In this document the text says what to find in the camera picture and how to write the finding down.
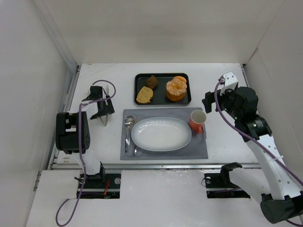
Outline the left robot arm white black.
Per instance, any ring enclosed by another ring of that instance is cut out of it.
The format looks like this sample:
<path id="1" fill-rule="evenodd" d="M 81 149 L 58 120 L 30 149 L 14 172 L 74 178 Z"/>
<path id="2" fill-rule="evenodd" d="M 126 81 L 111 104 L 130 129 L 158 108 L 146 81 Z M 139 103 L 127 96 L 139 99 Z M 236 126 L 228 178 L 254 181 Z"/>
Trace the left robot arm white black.
<path id="1" fill-rule="evenodd" d="M 82 109 L 81 131 L 79 131 L 79 113 L 58 113 L 56 116 L 56 137 L 55 143 L 59 151 L 71 155 L 76 163 L 83 167 L 86 165 L 86 182 L 100 180 L 106 182 L 105 170 L 100 161 L 90 149 L 89 120 L 100 119 L 104 126 L 107 126 L 108 116 L 113 114 L 114 107 L 109 99 L 109 88 L 101 86 L 91 86 L 89 95 L 83 102 L 102 99 L 102 102 L 96 102 L 85 106 Z M 81 148 L 79 148 L 79 132 L 81 133 Z"/>

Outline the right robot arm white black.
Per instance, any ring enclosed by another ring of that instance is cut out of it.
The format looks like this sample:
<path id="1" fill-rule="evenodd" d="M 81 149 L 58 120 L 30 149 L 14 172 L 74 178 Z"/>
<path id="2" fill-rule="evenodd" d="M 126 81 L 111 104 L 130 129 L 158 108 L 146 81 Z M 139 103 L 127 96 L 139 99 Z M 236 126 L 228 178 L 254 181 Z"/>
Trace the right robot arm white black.
<path id="1" fill-rule="evenodd" d="M 249 87 L 215 89 L 202 100 L 210 113 L 225 111 L 234 119 L 227 123 L 237 131 L 257 158 L 267 183 L 250 176 L 237 162 L 221 167 L 218 180 L 223 187 L 238 186 L 260 205 L 265 218 L 272 224 L 303 214 L 303 182 L 283 162 L 267 121 L 257 114 L 258 96 Z"/>

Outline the metal serving tongs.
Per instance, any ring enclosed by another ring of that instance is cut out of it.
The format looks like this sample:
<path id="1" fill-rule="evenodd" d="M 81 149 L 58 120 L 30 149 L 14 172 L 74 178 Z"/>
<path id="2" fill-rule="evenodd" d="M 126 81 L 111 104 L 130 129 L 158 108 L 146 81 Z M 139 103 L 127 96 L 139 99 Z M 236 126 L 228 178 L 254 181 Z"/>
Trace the metal serving tongs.
<path id="1" fill-rule="evenodd" d="M 108 114 L 100 117 L 102 124 L 106 127 L 108 124 Z"/>

